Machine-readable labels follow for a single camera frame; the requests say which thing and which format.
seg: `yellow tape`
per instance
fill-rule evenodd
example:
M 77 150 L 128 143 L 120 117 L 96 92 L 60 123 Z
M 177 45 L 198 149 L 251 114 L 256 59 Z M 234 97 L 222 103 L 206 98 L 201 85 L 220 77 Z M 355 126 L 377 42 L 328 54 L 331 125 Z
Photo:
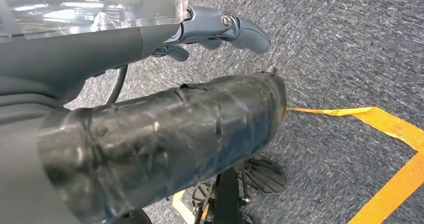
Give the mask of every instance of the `yellow tape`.
M 413 149 L 417 151 L 424 151 L 424 130 L 421 130 L 420 128 L 377 107 L 336 110 L 289 108 L 289 110 L 306 113 L 321 113 L 332 116 L 353 115 L 368 125 L 384 132 L 385 134 L 404 141 Z
M 424 154 L 419 152 L 362 207 L 349 224 L 382 223 L 423 183 Z
M 351 219 L 349 224 L 382 223 L 412 193 L 424 183 L 424 130 L 377 107 L 353 109 L 304 109 L 291 111 L 328 114 L 332 116 L 353 115 L 385 134 L 400 139 L 418 153 L 409 160 L 383 188 Z
M 184 219 L 185 223 L 194 224 L 195 223 L 195 216 L 188 209 L 188 207 L 181 201 L 181 198 L 183 197 L 184 192 L 185 192 L 185 190 L 182 190 L 182 191 L 177 192 L 173 195 L 172 206 L 181 215 L 181 217 Z

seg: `taped frame tube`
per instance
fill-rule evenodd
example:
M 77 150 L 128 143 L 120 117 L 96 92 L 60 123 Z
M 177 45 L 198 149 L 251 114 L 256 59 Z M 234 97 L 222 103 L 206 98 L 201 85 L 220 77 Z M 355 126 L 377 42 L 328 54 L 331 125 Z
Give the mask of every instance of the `taped frame tube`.
M 111 222 L 264 147 L 279 129 L 285 93 L 280 77 L 254 73 L 55 112 L 41 129 L 39 157 L 82 223 Z

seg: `plastic wrap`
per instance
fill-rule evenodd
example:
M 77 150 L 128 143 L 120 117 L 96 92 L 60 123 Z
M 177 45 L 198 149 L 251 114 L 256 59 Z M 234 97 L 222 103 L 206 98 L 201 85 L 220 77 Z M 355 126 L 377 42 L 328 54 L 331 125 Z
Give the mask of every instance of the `plastic wrap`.
M 188 0 L 0 0 L 0 42 L 181 23 Z

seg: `bolt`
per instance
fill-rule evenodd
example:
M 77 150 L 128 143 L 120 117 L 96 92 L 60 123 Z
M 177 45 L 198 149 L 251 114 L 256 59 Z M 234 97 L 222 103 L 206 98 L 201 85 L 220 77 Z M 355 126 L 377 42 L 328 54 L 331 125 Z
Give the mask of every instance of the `bolt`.
M 222 14 L 221 21 L 225 28 L 231 27 L 231 17 L 228 13 Z

